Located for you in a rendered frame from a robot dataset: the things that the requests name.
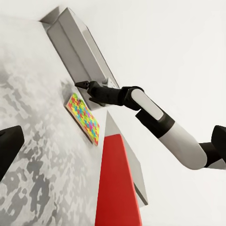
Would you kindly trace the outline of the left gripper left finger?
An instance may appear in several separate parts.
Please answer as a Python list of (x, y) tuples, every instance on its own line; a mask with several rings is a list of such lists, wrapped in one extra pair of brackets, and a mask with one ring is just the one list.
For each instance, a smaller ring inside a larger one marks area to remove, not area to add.
[(0, 131), (0, 182), (23, 145), (24, 133), (20, 125)]

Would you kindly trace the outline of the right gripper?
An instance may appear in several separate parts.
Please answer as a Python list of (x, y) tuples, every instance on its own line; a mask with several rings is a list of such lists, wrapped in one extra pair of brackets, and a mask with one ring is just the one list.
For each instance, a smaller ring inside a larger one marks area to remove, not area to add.
[(90, 101), (98, 103), (100, 106), (105, 107), (109, 102), (109, 93), (113, 88), (101, 87), (97, 81), (81, 81), (75, 83), (76, 87), (87, 89), (87, 93), (91, 96)]

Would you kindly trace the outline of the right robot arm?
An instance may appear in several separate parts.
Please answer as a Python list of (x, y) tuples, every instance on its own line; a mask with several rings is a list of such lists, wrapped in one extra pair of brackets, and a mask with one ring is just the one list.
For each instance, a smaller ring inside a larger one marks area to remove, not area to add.
[(125, 105), (139, 111), (137, 119), (150, 131), (181, 164), (191, 170), (202, 168), (226, 170), (226, 163), (211, 142), (198, 143), (197, 140), (163, 111), (139, 87), (117, 89), (110, 77), (97, 81), (81, 81), (76, 87), (87, 89), (90, 101), (105, 107), (106, 104)]

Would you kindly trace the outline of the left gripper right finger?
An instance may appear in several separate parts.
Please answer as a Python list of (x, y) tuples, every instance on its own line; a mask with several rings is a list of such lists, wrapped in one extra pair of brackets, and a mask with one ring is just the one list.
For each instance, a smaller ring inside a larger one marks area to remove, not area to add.
[(226, 163), (226, 127), (216, 125), (212, 133), (211, 142)]

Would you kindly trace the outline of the jigsaw puzzle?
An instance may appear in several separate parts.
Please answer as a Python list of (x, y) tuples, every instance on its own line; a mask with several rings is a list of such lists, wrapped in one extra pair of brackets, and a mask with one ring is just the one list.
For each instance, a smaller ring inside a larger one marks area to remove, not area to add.
[(98, 146), (99, 124), (82, 99), (73, 93), (66, 107), (73, 114), (82, 129), (88, 134), (95, 146)]

